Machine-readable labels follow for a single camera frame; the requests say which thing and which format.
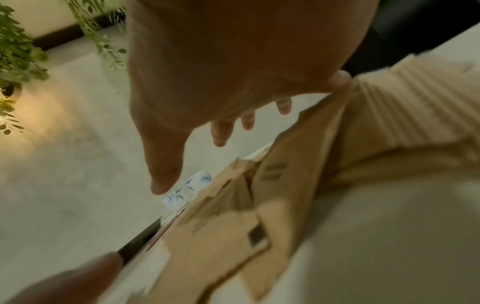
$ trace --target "black chair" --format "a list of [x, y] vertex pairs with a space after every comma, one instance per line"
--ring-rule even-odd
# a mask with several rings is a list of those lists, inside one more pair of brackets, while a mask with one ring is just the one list
[[480, 22], [479, 0], [392, 0], [380, 8], [344, 69], [352, 75], [389, 67], [436, 48]]

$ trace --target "dark baseboard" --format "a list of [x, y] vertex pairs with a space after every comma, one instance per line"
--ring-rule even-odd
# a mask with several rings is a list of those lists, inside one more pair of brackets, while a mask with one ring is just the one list
[[[94, 20], [102, 29], [111, 27], [113, 25], [107, 15], [95, 17]], [[125, 14], [120, 14], [120, 20], [125, 20]], [[35, 38], [33, 40], [33, 44], [42, 50], [47, 51], [83, 36], [84, 34], [80, 29], [80, 26], [72, 25], [53, 33]]]

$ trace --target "tile floor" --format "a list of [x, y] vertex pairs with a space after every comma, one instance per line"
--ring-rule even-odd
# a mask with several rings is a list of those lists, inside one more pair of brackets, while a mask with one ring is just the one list
[[[119, 46], [125, 37], [109, 29]], [[24, 87], [17, 117], [24, 133], [0, 137], [0, 302], [53, 273], [116, 250], [160, 216], [149, 192], [140, 139], [129, 117], [125, 71], [110, 73], [93, 44], [79, 39], [49, 51], [51, 79]], [[254, 131], [237, 125], [216, 148], [208, 125], [187, 142], [180, 180], [212, 176], [271, 142], [322, 98], [294, 98], [293, 112], [257, 112]]]

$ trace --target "hand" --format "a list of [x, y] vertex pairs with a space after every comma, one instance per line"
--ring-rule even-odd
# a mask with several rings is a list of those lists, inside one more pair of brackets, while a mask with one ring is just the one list
[[93, 304], [121, 268], [122, 258], [111, 253], [36, 283], [5, 304]]
[[379, 0], [129, 0], [131, 113], [155, 194], [178, 180], [185, 142], [211, 122], [215, 145], [240, 118], [332, 92]]

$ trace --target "torn cardboard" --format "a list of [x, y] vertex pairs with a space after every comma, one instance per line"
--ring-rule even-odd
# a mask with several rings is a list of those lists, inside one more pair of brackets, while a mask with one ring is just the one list
[[301, 113], [262, 160], [237, 160], [165, 234], [142, 303], [199, 303], [240, 273], [261, 299], [302, 239], [315, 192], [480, 163], [479, 83], [429, 56], [357, 77]]

